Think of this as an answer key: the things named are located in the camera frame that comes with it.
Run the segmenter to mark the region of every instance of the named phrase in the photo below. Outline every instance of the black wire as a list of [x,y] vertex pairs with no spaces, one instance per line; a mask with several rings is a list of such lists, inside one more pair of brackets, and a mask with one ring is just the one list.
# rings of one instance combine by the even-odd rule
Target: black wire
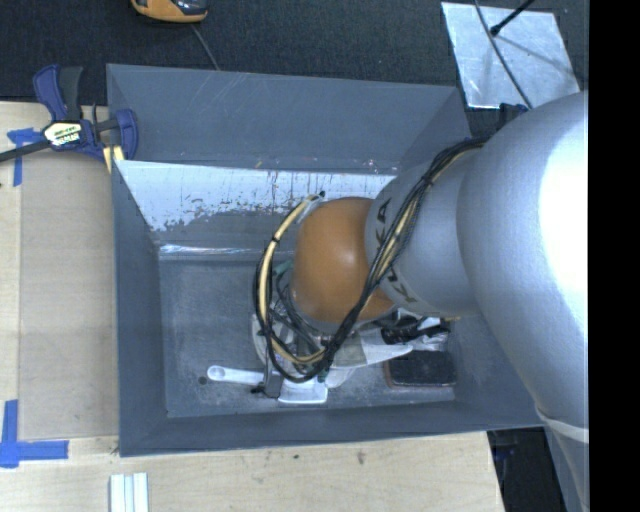
[[209,45],[204,40],[204,37],[202,37],[202,34],[200,33],[200,31],[196,28],[194,24],[189,24],[189,26],[191,27],[191,30],[198,38],[198,41],[200,41],[200,44],[204,48],[204,51],[207,53],[207,56],[209,57],[211,64],[213,64],[214,69],[216,71],[220,71],[220,66],[218,66],[218,61],[216,61],[216,58],[213,56],[213,53],[211,53],[211,50],[209,49]]
[[527,105],[527,108],[529,110],[532,110],[533,109],[533,105],[531,104],[531,102],[529,101],[529,98],[527,97],[527,95],[524,93],[524,91],[520,87],[520,84],[518,84],[518,81],[516,80],[516,78],[513,76],[513,73],[511,72],[511,69],[509,68],[509,66],[507,65],[506,61],[504,60],[504,57],[502,56],[502,52],[500,52],[500,50],[498,49],[498,45],[493,40],[493,36],[491,35],[491,31],[489,29],[489,26],[487,25],[487,20],[484,19],[484,15],[482,14],[482,11],[480,10],[480,5],[478,4],[478,0],[473,0],[473,3],[476,6],[476,11],[478,13],[478,17],[480,18],[480,22],[482,23],[482,27],[484,28],[484,31],[486,32],[487,37],[489,38],[489,42],[491,43],[491,46],[493,46],[493,50],[496,52],[496,55],[498,56],[498,59],[500,59],[500,62],[502,63],[502,67],[507,72],[507,75],[509,75],[509,79],[513,83],[514,87],[518,90],[518,94],[520,94],[520,96],[522,96],[522,99],[524,100],[525,104]]
[[529,7],[535,1],[536,0],[527,0],[520,7],[518,7],[515,11],[513,11],[511,14],[509,14],[509,16],[507,16],[505,19],[503,19],[500,23],[497,23],[493,27],[491,27],[491,30],[490,30],[491,35],[494,36],[494,37],[497,36],[504,27],[506,27],[509,23],[511,23],[511,21],[513,21],[515,18],[520,16],[522,11],[524,11],[527,7]]

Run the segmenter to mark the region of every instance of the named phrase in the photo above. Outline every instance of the black floor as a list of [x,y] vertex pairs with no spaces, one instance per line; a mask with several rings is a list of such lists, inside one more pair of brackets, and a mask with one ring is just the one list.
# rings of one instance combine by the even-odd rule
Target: black floor
[[[481,0],[515,8],[520,0]],[[553,12],[581,88],[588,87],[589,3],[539,0]],[[200,30],[220,67],[231,71],[435,85],[458,83],[455,60],[433,0],[212,0]],[[33,101],[31,78],[45,65],[82,65],[83,104],[106,104],[105,64],[209,68],[188,27],[142,21],[127,0],[0,2],[0,99]],[[476,135],[495,130],[495,111],[469,112]],[[563,511],[544,435],[517,431],[497,463],[509,511]]]

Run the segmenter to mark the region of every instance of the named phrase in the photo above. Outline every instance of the gray bin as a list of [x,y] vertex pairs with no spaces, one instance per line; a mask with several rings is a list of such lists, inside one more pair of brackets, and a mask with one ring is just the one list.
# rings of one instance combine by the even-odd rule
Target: gray bin
[[260,368],[253,275],[283,214],[320,190],[375,197],[468,137],[455,88],[109,66],[108,90],[140,129],[112,174],[122,455],[540,424],[480,316],[455,324],[452,388],[394,390],[374,366],[296,408],[204,378]]

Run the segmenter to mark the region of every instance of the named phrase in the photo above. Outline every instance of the white bracket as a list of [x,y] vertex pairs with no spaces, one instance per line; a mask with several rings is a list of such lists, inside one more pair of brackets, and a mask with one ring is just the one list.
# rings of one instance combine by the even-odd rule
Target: white bracket
[[149,512],[149,488],[146,473],[111,475],[110,512]]

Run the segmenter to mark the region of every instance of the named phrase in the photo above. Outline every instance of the clamp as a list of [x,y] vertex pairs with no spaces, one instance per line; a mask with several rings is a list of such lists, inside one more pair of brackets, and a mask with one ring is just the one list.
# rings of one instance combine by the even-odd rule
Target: clamp
[[54,151],[73,151],[105,162],[105,144],[100,132],[119,128],[122,153],[125,158],[134,157],[138,147],[138,128],[135,114],[130,109],[116,112],[115,118],[93,122],[82,118],[78,105],[78,82],[82,67],[62,68],[57,64],[47,66],[33,77],[33,88],[38,101],[49,114],[51,123],[43,128],[43,140],[0,153],[0,162],[19,158],[46,148]]

